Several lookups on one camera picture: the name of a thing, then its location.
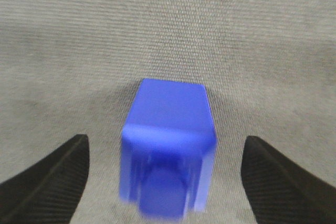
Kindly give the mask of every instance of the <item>blurred object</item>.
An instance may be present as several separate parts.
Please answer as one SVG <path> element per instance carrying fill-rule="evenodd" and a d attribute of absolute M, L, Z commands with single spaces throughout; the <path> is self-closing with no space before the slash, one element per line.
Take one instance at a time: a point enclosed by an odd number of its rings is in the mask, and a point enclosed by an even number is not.
<path fill-rule="evenodd" d="M 336 223 L 336 189 L 256 136 L 246 139 L 241 175 L 259 224 Z"/>
<path fill-rule="evenodd" d="M 0 185 L 0 223 L 69 223 L 89 175 L 89 140 L 76 135 Z"/>
<path fill-rule="evenodd" d="M 122 200 L 151 218 L 205 209 L 217 139 L 204 85 L 144 79 L 121 142 Z"/>

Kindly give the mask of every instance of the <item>cube front face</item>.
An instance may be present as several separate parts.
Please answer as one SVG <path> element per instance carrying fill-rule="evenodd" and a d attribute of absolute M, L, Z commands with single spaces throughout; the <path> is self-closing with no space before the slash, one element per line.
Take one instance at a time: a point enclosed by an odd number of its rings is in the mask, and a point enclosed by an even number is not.
<path fill-rule="evenodd" d="M 122 131 L 120 198 L 146 216 L 203 210 L 215 147 L 202 85 L 143 80 Z"/>

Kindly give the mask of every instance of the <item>blue cube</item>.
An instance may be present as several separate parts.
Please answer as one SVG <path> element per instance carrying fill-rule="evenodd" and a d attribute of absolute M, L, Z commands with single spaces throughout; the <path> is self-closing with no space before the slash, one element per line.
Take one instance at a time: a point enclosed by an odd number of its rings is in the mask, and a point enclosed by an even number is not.
<path fill-rule="evenodd" d="M 121 142 L 123 201 L 152 218 L 205 208 L 217 140 L 203 85 L 144 79 Z"/>

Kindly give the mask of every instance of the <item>gray fabric surface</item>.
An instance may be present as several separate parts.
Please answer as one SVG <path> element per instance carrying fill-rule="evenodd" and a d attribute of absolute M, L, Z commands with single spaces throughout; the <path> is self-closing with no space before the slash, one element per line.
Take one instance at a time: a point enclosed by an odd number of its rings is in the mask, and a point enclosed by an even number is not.
<path fill-rule="evenodd" d="M 118 200 L 120 131 L 142 78 L 208 88 L 207 209 L 255 223 L 240 182 L 258 135 L 336 186 L 336 0 L 0 0 L 0 182 L 76 133 L 91 168 L 71 221 L 147 223 Z"/>

